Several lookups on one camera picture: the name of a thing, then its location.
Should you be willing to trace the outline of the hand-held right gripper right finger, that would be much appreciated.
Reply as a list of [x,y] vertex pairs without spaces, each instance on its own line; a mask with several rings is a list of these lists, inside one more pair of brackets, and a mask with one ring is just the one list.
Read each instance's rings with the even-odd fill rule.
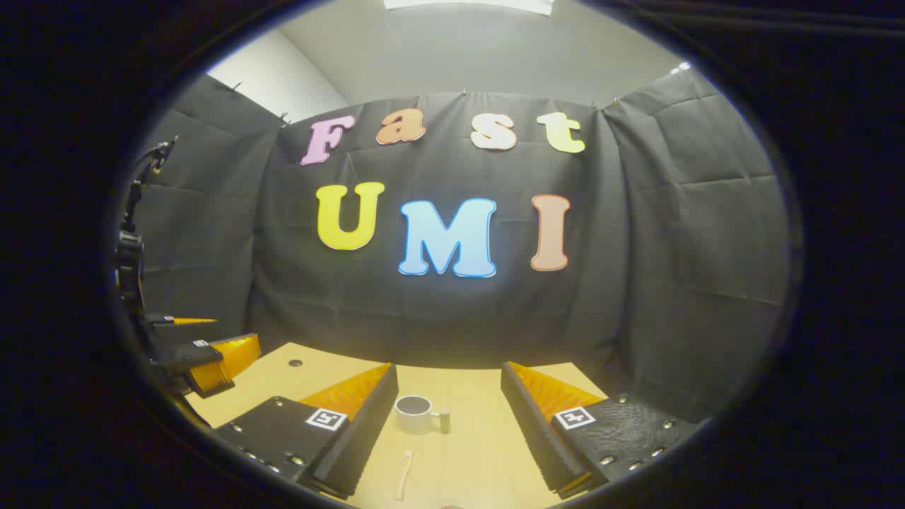
[[633,476],[701,426],[633,395],[598,397],[516,362],[502,364],[501,390],[547,487],[562,499]]

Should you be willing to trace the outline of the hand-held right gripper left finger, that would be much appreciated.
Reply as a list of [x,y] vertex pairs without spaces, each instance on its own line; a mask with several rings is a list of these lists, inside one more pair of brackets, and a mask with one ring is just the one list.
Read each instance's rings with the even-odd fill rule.
[[297,402],[271,397],[214,433],[288,482],[346,500],[398,392],[397,366],[385,362]]

